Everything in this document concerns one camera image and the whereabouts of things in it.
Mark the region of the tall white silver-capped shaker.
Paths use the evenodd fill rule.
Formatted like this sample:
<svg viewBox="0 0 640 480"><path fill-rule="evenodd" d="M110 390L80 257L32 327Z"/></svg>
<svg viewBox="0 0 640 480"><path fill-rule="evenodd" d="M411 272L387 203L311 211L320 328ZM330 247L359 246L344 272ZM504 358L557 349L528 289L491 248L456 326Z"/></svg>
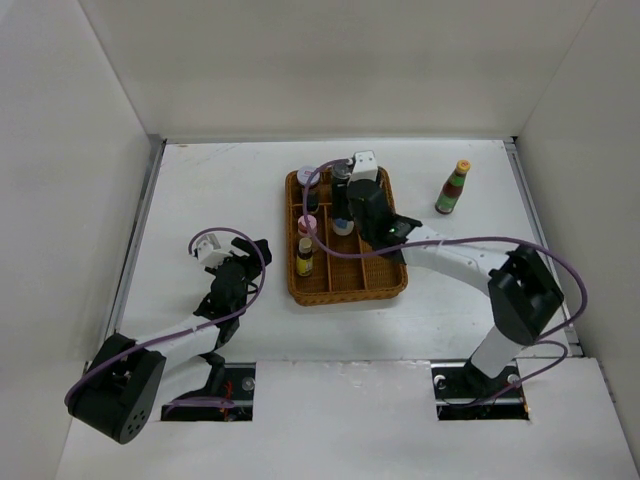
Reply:
<svg viewBox="0 0 640 480"><path fill-rule="evenodd" d="M354 229L346 189L345 184L332 185L332 229L339 236L348 236Z"/></svg>

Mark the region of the clear-lid black band grinder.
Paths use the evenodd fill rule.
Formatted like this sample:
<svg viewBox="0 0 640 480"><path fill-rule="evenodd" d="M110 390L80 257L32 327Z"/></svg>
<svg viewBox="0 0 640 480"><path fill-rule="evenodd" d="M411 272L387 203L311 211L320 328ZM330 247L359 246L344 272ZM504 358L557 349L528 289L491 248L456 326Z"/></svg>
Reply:
<svg viewBox="0 0 640 480"><path fill-rule="evenodd" d="M331 166L331 183L333 186L344 186L348 183L352 173L352 160L341 159Z"/></svg>

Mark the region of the pink-lidded spice jar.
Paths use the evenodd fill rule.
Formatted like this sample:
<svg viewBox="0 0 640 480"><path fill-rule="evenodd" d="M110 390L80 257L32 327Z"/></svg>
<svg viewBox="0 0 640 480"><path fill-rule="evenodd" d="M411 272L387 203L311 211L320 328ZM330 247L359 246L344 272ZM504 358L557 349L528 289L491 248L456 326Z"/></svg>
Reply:
<svg viewBox="0 0 640 480"><path fill-rule="evenodd" d="M317 220L313 215L301 215L297 220L297 231L301 237L311 237L317 233Z"/></svg>

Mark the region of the small yellow bottle gold cap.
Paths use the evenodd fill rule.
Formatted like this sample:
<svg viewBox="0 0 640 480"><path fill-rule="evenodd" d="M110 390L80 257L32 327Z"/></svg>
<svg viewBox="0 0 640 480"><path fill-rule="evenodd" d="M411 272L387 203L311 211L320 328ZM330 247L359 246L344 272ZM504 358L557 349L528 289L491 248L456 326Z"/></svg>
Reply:
<svg viewBox="0 0 640 480"><path fill-rule="evenodd" d="M296 273L301 277L307 277L313 270L313 241L304 237L298 242L296 255Z"/></svg>

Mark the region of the dark jam jar white lid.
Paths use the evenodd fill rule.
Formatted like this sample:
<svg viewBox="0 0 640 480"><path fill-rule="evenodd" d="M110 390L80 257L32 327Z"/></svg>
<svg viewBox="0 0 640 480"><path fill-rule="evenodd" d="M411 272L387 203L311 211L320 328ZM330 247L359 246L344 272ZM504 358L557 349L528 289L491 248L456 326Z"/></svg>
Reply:
<svg viewBox="0 0 640 480"><path fill-rule="evenodd" d="M296 179L300 187L301 194L304 194L305 189L308 189L308 202L319 200L321 174L319 172L315 172L315 168L313 166L305 165L300 167L296 172Z"/></svg>

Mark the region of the small dark black-capped bottle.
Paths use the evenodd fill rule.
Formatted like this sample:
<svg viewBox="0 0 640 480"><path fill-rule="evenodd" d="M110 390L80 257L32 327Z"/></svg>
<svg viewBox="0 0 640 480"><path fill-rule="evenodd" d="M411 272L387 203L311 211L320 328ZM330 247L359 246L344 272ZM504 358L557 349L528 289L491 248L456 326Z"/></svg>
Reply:
<svg viewBox="0 0 640 480"><path fill-rule="evenodd" d="M319 194L310 191L307 195L307 211L309 214L315 215L319 209Z"/></svg>

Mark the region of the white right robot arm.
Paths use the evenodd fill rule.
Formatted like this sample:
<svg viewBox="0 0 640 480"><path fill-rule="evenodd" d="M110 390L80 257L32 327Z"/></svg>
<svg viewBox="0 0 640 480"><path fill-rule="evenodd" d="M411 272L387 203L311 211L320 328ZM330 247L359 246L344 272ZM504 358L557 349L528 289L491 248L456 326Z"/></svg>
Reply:
<svg viewBox="0 0 640 480"><path fill-rule="evenodd" d="M449 243L420 221L396 214L373 180L351 182L349 210L360 237L377 255L433 270L486 295L494 326L472 353L464 384L489 394L522 350L534 345L564 302L564 294L538 252L525 245L506 253Z"/></svg>

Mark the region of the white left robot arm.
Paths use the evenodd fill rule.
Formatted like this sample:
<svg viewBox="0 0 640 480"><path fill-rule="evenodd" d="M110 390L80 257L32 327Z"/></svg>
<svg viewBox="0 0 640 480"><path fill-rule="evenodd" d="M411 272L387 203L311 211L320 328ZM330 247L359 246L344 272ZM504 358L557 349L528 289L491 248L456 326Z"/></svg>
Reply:
<svg viewBox="0 0 640 480"><path fill-rule="evenodd" d="M119 444L132 441L156 404L166 412L182 408L230 409L216 398L224 387L224 361L218 350L229 343L240 319L256 301L272 261L269 243L235 231L228 250L212 229L197 234L189 254L211 274L212 283L194 313L147 340L121 333L109 336L85 374L67 392L68 413ZM195 393L161 401L163 377L192 360L204 364L190 375Z"/></svg>

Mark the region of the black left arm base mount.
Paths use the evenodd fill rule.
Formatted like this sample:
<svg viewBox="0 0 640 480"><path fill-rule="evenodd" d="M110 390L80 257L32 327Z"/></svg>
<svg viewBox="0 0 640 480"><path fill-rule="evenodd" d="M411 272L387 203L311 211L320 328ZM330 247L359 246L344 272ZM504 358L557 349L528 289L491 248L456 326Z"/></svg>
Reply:
<svg viewBox="0 0 640 480"><path fill-rule="evenodd" d="M254 413L255 363L227 363L217 353L200 356L207 374L161 407L163 422L250 422Z"/></svg>

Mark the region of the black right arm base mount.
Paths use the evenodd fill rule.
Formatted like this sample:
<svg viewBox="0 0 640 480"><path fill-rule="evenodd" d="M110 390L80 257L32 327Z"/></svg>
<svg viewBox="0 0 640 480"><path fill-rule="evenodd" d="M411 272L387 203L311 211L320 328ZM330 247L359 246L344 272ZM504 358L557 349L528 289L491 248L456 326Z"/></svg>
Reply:
<svg viewBox="0 0 640 480"><path fill-rule="evenodd" d="M465 362L432 363L431 376L440 421L529 419L515 362L496 378L486 377Z"/></svg>

